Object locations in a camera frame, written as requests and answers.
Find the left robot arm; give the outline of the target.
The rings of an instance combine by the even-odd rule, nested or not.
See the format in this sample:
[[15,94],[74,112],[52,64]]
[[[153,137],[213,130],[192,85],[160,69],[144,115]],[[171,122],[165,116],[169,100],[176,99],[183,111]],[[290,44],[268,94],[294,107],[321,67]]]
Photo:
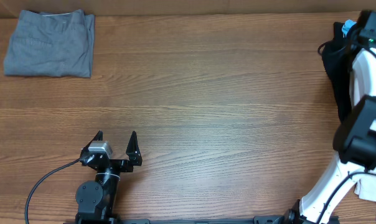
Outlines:
[[136,132],[126,148],[127,159],[112,158],[112,149],[108,141],[103,140],[103,132],[82,149],[79,161],[96,171],[95,180],[82,183],[75,194],[78,203],[76,223],[121,223],[113,212],[120,174],[132,172],[135,166],[141,166],[143,159],[138,146]]

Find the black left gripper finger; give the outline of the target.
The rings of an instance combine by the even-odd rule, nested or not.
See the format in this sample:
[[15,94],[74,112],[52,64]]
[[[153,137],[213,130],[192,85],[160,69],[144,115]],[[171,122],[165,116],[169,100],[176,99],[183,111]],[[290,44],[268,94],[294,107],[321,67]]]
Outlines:
[[143,159],[138,146],[138,138],[135,131],[131,133],[128,146],[126,148],[126,155],[132,166],[141,166]]
[[102,141],[102,140],[103,140],[103,131],[99,131],[96,133],[93,139],[87,144],[87,147],[90,147],[93,141]]

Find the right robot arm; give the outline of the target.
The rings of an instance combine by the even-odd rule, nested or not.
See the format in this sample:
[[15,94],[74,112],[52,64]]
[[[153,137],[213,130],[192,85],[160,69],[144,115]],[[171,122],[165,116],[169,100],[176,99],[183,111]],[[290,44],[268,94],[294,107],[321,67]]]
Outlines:
[[275,223],[338,223],[332,212],[365,177],[376,177],[376,11],[334,23],[317,50],[331,81],[340,126],[334,157],[316,185]]

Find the beige khaki shorts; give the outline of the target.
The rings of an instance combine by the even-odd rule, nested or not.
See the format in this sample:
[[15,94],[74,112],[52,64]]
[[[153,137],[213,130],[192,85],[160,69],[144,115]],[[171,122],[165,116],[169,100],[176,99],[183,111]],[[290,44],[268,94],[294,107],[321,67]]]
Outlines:
[[356,184],[354,193],[362,200],[376,202],[376,177],[365,176],[361,178]]

